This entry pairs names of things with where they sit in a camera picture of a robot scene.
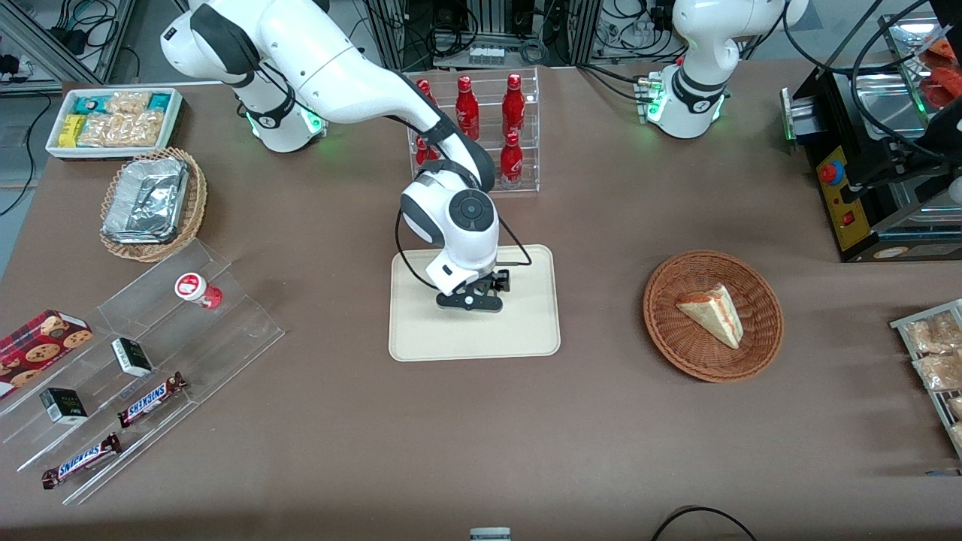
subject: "coca-cola bottle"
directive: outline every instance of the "coca-cola bottle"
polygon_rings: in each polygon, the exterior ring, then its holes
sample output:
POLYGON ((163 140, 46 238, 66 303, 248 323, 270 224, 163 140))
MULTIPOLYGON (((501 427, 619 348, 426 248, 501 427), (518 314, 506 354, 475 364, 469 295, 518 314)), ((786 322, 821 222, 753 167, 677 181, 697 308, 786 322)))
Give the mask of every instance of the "coca-cola bottle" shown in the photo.
POLYGON ((518 146, 518 132, 512 131, 504 138, 501 149, 501 186, 515 190, 521 185, 521 162, 524 152, 518 146))
POLYGON ((454 104, 458 114, 458 127, 472 141, 481 137, 481 118, 478 113, 478 98, 471 89, 471 78, 467 75, 458 77, 458 101, 454 104))
POLYGON ((415 144, 418 146, 418 152, 415 153, 415 162, 417 162, 419 166, 427 160, 438 159, 438 152, 434 147, 428 148, 420 136, 415 136, 415 144))
POLYGON ((508 91, 501 102, 501 116, 501 132, 505 137, 512 130, 521 133, 524 128, 524 94, 521 93, 521 76, 517 73, 508 75, 508 91))
POLYGON ((431 83, 429 83, 427 79, 418 79, 417 85, 418 88, 424 92, 424 95, 437 106, 438 100, 434 99, 434 95, 431 93, 431 83))

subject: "snack box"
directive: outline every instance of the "snack box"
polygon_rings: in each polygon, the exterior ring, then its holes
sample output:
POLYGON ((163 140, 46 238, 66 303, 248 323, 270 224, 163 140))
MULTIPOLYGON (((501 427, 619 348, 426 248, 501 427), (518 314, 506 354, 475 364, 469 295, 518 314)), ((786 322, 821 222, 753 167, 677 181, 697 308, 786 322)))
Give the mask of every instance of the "snack box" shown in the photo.
POLYGON ((83 320, 46 310, 0 339, 0 400, 92 337, 83 320))
POLYGON ((71 90, 63 97, 63 104, 57 113, 57 120, 54 122, 53 129, 50 130, 50 137, 47 138, 47 152, 55 158, 68 161, 111 160, 131 158, 133 156, 146 154, 152 150, 167 148, 170 138, 173 136, 174 127, 177 124, 182 102, 183 97, 181 93, 173 87, 110 87, 71 90), (164 112, 164 122, 161 124, 161 135, 157 138, 154 146, 116 146, 110 148, 60 146, 59 139, 63 130, 63 124, 66 122, 67 116, 75 113, 74 106, 77 104, 79 98, 92 98, 111 94, 116 91, 170 94, 170 101, 167 103, 164 112))

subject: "robotic arm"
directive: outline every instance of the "robotic arm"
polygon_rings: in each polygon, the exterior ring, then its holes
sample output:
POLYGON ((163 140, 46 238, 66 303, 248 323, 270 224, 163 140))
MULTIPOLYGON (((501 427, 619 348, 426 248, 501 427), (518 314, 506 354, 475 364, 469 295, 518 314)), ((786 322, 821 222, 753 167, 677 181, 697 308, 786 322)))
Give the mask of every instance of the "robotic arm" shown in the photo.
POLYGON ((677 0, 671 20, 675 31, 688 41, 688 52, 681 66, 650 74, 661 85, 649 91, 654 101, 647 109, 647 121, 680 139, 705 133, 738 65, 734 38, 768 32, 783 10, 792 26, 807 8, 808 0, 677 0))
POLYGON ((500 309, 500 299, 487 295, 507 291, 506 271, 494 272, 499 220, 487 194, 494 186, 491 156, 406 77, 369 62, 317 5, 309 0, 191 3, 191 10, 164 32, 161 46, 185 74, 232 86, 257 117, 259 137, 268 148, 296 150, 311 138, 301 127, 306 124, 297 102, 332 122, 388 116, 419 132, 444 159, 424 164, 401 195, 401 211, 415 233, 442 249, 427 267, 429 280, 442 293, 438 302, 500 309))

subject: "wicker basket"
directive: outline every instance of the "wicker basket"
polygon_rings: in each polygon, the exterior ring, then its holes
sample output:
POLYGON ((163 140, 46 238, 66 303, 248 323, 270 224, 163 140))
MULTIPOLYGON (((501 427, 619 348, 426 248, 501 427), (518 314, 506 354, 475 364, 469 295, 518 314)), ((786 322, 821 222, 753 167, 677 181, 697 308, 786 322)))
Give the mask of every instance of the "wicker basket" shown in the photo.
POLYGON ((691 251, 663 263, 648 280, 645 326, 655 346, 674 366, 718 383, 755 377, 781 348, 784 321, 778 299, 758 272, 716 251, 691 251), (680 296, 728 288, 745 330, 739 348, 723 344, 675 306, 680 296))
MULTIPOLYGON (((197 162, 193 160, 190 154, 179 148, 155 150, 134 158, 134 161, 159 160, 161 158, 177 158, 187 162, 190 166, 190 178, 188 179, 187 195, 184 199, 184 214, 181 216, 180 233, 171 243, 166 245, 122 245, 110 241, 101 234, 100 241, 113 255, 142 263, 156 263, 170 254, 177 253, 197 236, 200 222, 204 218, 204 205, 207 204, 207 180, 204 178, 204 171, 200 170, 197 162)), ((120 171, 114 175, 114 181, 111 182, 107 189, 107 195, 104 197, 104 202, 100 205, 100 219, 107 217, 107 211, 114 201, 114 192, 117 189, 119 178, 120 171)))

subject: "yellow panel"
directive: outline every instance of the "yellow panel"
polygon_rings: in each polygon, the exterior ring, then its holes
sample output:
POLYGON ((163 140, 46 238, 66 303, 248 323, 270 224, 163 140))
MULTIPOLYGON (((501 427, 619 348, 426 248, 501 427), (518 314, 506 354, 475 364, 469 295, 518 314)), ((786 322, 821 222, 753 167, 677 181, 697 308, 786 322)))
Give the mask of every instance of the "yellow panel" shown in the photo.
MULTIPOLYGON (((819 166, 815 169, 816 175, 818 175, 819 170, 823 166, 838 160, 842 162, 843 165, 847 165, 845 159, 845 153, 842 152, 842 147, 838 147, 834 152, 828 155, 819 166)), ((825 195, 825 207, 828 209, 828 216, 832 222, 832 229, 835 230, 835 238, 839 240, 839 246, 842 250, 847 250, 860 241, 868 237, 872 233, 872 229, 869 227, 869 219, 865 217, 865 210, 862 209, 862 202, 855 201, 851 204, 846 204, 842 200, 841 190, 844 186, 848 186, 848 176, 842 178, 837 186, 828 186, 824 182, 819 182, 822 187, 822 193, 825 195), (846 213, 851 212, 855 217, 849 225, 844 225, 842 222, 842 216, 846 213)))

